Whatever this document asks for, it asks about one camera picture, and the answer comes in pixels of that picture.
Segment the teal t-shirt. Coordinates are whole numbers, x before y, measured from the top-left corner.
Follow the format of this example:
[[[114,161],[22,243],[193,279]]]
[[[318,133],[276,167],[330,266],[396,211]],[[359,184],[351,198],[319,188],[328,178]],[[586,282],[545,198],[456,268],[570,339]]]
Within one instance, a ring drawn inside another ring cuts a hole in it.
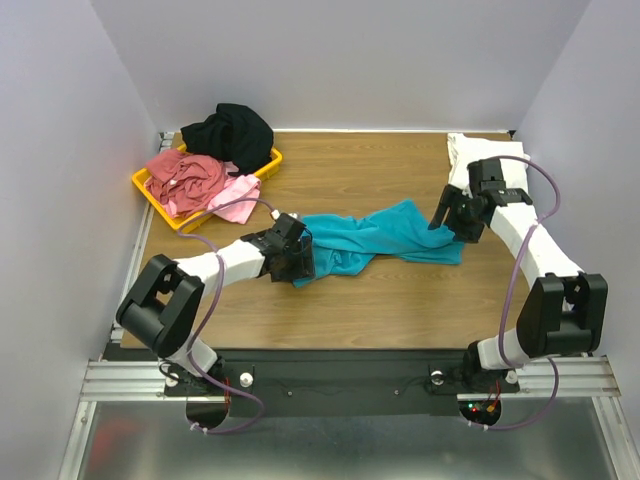
[[[464,244],[447,227],[429,227],[410,199],[362,218],[315,214],[303,218],[312,236],[316,280],[356,276],[378,255],[413,263],[458,265]]]

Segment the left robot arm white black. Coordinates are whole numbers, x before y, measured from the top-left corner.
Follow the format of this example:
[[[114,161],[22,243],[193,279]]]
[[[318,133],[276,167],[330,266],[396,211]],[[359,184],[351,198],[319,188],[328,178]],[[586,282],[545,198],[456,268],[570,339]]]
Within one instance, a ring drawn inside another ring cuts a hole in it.
[[[121,300],[116,323],[156,357],[175,367],[165,377],[206,396],[227,393],[219,355],[200,339],[194,325],[201,301],[213,296],[211,316],[222,289],[268,276],[294,283],[315,276],[313,235],[297,218],[281,215],[271,228],[241,236],[217,249],[184,259],[152,257]]]

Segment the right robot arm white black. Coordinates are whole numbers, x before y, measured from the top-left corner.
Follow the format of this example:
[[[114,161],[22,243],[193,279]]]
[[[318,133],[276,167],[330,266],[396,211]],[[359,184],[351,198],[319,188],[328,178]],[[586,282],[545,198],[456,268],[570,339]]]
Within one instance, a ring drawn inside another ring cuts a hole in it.
[[[588,274],[556,244],[522,188],[497,188],[468,195],[443,189],[431,228],[447,226],[455,239],[479,241],[483,231],[496,234],[524,275],[528,296],[513,328],[471,343],[457,369],[465,387],[482,390],[496,377],[530,361],[554,355],[588,353],[600,345],[608,284]]]

